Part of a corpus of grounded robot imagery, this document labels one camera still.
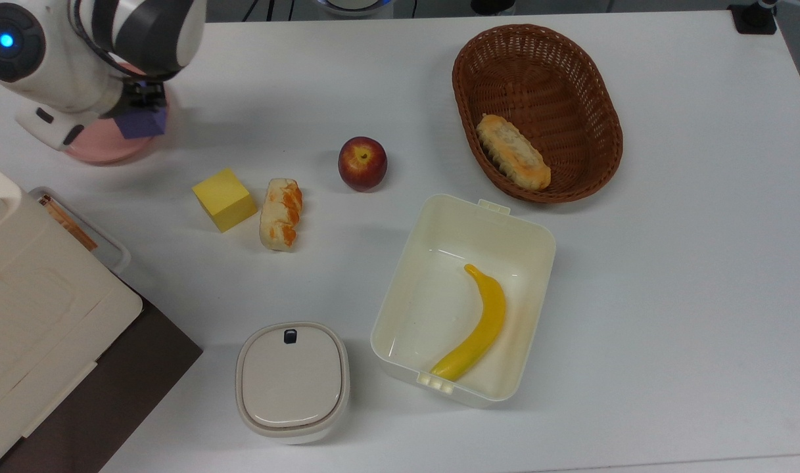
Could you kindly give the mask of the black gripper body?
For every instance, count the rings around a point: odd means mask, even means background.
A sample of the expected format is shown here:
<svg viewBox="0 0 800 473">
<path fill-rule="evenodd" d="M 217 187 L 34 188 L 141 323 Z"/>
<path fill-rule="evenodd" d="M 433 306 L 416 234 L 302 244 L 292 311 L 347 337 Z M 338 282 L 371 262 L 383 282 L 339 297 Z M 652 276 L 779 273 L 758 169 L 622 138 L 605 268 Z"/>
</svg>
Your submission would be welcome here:
<svg viewBox="0 0 800 473">
<path fill-rule="evenodd" d="M 153 110 L 151 88 L 146 81 L 124 80 L 124 111 Z"/>
</svg>

